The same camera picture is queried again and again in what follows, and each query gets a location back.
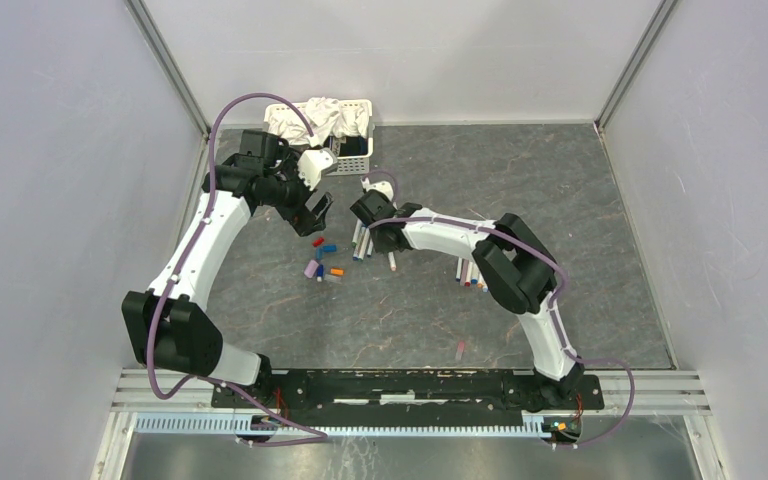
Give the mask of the peach capped marker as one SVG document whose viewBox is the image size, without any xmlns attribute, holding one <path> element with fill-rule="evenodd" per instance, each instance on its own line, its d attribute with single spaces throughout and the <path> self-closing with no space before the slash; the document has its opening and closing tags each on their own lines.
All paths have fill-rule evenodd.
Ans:
<svg viewBox="0 0 768 480">
<path fill-rule="evenodd" d="M 396 259 L 395 259 L 395 253 L 394 252 L 389 252 L 387 254 L 387 257 L 388 257 L 388 262 L 389 262 L 390 270 L 392 272 L 397 271 L 397 264 L 396 264 Z"/>
</svg>

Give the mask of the pink highlighter cap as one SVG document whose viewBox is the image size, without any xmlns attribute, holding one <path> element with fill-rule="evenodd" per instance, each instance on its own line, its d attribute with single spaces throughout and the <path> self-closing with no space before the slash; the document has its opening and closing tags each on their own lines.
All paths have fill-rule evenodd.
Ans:
<svg viewBox="0 0 768 480">
<path fill-rule="evenodd" d="M 317 260 L 311 260 L 305 267 L 303 274 L 307 278 L 314 278 L 319 275 L 321 264 Z"/>
</svg>

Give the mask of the pink thin marker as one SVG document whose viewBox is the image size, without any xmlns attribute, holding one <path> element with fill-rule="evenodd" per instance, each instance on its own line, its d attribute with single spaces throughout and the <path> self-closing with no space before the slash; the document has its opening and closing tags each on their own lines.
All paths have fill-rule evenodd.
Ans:
<svg viewBox="0 0 768 480">
<path fill-rule="evenodd" d="M 471 262 L 469 260 L 464 259 L 462 261 L 460 282 L 465 286 L 470 286 L 472 284 Z"/>
</svg>

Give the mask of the pink translucent cap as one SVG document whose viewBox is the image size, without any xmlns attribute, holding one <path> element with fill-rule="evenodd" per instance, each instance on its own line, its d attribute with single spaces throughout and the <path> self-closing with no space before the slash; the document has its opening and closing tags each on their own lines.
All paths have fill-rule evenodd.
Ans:
<svg viewBox="0 0 768 480">
<path fill-rule="evenodd" d="M 459 341 L 456 347 L 455 361 L 460 362 L 465 352 L 465 342 Z"/>
</svg>

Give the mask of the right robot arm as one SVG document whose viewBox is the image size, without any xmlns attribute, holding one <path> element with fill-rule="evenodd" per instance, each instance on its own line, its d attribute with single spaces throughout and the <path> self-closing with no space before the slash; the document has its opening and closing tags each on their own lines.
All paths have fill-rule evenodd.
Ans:
<svg viewBox="0 0 768 480">
<path fill-rule="evenodd" d="M 492 298 L 517 316 L 525 332 L 540 400 L 562 408 L 577 396 L 584 368 L 558 308 L 568 276 L 519 216 L 467 220 L 414 203 L 397 207 L 375 190 L 350 210 L 382 253 L 429 250 L 471 261 Z"/>
</svg>

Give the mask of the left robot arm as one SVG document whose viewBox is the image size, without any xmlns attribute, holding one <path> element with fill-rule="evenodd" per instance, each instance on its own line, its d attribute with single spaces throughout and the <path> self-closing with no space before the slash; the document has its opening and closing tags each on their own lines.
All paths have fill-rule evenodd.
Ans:
<svg viewBox="0 0 768 480">
<path fill-rule="evenodd" d="M 228 250 L 256 209 L 273 207 L 300 236 L 324 230 L 333 198 L 307 202 L 337 156 L 300 151 L 274 134 L 246 130 L 238 152 L 208 171 L 196 214 L 173 256 L 144 291 L 130 291 L 122 314 L 138 363 L 236 384 L 250 407 L 274 394 L 265 356 L 227 343 L 207 315 L 207 301 Z"/>
</svg>

